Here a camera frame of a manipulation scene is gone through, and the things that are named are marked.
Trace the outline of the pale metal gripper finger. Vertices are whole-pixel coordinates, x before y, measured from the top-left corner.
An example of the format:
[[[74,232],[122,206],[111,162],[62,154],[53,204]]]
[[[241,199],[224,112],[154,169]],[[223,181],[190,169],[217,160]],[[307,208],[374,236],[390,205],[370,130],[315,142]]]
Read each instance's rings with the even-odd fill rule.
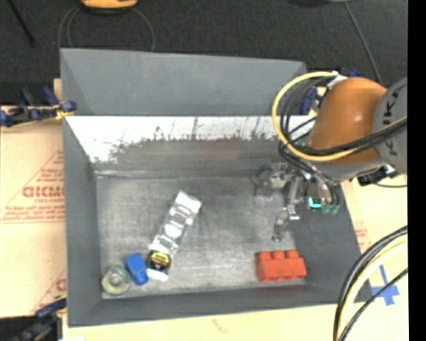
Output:
[[[266,164],[259,169],[253,179],[255,197],[259,200],[272,200],[275,190],[282,190],[288,182],[286,164]]]
[[[281,209],[275,218],[272,240],[274,242],[283,241],[289,225],[299,219],[296,206],[287,206]]]

